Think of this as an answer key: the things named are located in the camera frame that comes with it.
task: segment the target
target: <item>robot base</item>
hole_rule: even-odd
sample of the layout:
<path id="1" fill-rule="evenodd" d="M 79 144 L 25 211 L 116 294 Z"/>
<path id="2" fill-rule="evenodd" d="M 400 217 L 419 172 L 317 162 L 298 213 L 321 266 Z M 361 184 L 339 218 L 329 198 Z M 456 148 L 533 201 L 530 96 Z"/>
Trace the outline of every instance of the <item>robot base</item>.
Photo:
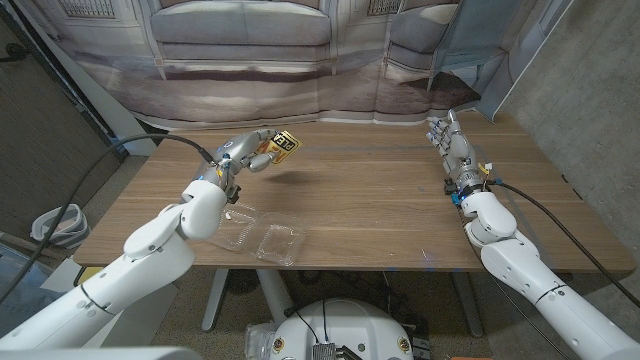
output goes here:
<path id="1" fill-rule="evenodd" d="M 336 351 L 332 349 L 339 352 L 346 347 L 348 350 L 342 351 L 356 355 L 356 359 L 413 360 L 407 333 L 382 310 L 349 299 L 326 300 L 324 306 L 326 317 L 322 314 L 322 301 L 303 308 L 299 313 L 313 328 L 320 344 L 328 345 L 317 345 L 313 332 L 294 314 L 276 331 L 270 359 L 335 359 Z M 325 341 L 325 320 L 329 341 Z"/>

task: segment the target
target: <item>robotic hand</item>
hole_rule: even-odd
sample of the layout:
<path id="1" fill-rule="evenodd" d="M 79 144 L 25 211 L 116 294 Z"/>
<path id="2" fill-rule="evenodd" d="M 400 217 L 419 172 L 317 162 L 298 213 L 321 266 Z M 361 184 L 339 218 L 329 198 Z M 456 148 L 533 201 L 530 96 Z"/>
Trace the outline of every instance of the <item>robotic hand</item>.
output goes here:
<path id="1" fill-rule="evenodd" d="M 229 202 L 238 200 L 240 187 L 235 185 L 234 177 L 247 167 L 251 172 L 264 170 L 278 155 L 275 152 L 257 154 L 256 151 L 265 141 L 278 133 L 274 129 L 260 129 L 238 135 L 220 146 L 213 155 L 212 167 L 203 175 L 202 180 L 209 181 L 226 194 Z"/>
<path id="2" fill-rule="evenodd" d="M 444 169 L 457 192 L 472 193 L 483 181 L 478 173 L 475 150 L 462 134 L 455 112 L 449 110 L 446 120 L 431 121 L 429 125 L 431 131 L 427 137 L 442 156 Z"/>
<path id="3" fill-rule="evenodd" d="M 471 242 L 482 247 L 509 237 L 523 237 L 513 215 L 484 186 L 475 150 L 462 133 L 453 110 L 449 110 L 446 120 L 432 121 L 429 125 L 431 131 L 427 137 L 442 156 L 450 177 L 445 180 L 445 193 L 452 195 L 466 217 L 475 218 L 466 226 Z M 524 241 L 535 249 L 530 241 Z"/>

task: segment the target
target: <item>gray wall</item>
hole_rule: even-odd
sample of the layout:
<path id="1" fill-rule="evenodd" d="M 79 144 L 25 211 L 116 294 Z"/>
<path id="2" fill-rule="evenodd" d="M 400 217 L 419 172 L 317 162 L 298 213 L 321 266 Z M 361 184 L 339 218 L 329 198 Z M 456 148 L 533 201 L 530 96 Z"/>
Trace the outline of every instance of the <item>gray wall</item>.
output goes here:
<path id="1" fill-rule="evenodd" d="M 11 42 L 19 41 L 0 19 L 0 58 Z M 28 239 L 31 223 L 63 205 L 106 148 L 33 56 L 0 63 L 0 231 Z M 74 202 L 84 206 L 118 166 L 107 156 Z"/>
<path id="2" fill-rule="evenodd" d="M 574 1 L 500 110 L 638 260 L 640 2 Z"/>

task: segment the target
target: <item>plastic container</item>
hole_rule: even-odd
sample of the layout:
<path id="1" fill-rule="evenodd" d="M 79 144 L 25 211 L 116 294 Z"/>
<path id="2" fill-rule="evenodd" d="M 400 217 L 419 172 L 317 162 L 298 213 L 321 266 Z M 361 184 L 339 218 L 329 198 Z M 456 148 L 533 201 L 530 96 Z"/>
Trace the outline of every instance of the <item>plastic container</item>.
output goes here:
<path id="1" fill-rule="evenodd" d="M 304 241 L 307 224 L 293 216 L 266 213 L 247 232 L 249 251 L 258 259 L 291 266 Z"/>
<path id="2" fill-rule="evenodd" d="M 228 204 L 220 218 L 220 227 L 210 242 L 227 250 L 243 252 L 247 243 L 245 238 L 260 214 L 256 209 L 243 204 Z"/>
<path id="3" fill-rule="evenodd" d="M 220 227 L 209 240 L 227 250 L 249 253 L 258 259 L 290 266 L 304 241 L 306 222 L 293 216 L 266 213 L 254 208 L 227 205 Z"/>
<path id="4" fill-rule="evenodd" d="M 273 322 L 247 325 L 244 342 L 244 356 L 247 360 L 269 360 L 276 326 Z"/>
<path id="5" fill-rule="evenodd" d="M 42 241 L 58 211 L 60 211 L 59 207 L 38 217 L 31 224 L 31 237 L 37 241 Z M 87 218 L 80 210 L 80 207 L 76 204 L 71 204 L 62 215 L 60 224 L 58 224 L 49 242 L 71 249 L 82 244 L 90 232 L 91 228 L 87 224 Z"/>

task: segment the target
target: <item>yellow package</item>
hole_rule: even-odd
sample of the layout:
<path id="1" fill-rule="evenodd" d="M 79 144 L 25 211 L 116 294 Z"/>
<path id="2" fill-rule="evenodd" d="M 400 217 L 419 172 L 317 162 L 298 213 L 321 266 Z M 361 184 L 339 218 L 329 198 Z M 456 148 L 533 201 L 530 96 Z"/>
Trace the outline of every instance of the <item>yellow package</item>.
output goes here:
<path id="1" fill-rule="evenodd" d="M 289 134 L 288 131 L 283 131 L 278 135 L 274 136 L 273 139 L 260 145 L 258 150 L 256 150 L 256 153 L 258 154 L 266 154 L 270 152 L 278 153 L 276 158 L 273 159 L 271 162 L 273 164 L 279 164 L 284 159 L 286 159 L 287 156 L 291 155 L 292 152 L 296 151 L 300 146 L 302 146 L 302 143 L 298 141 L 298 139 L 293 137 L 293 135 Z"/>

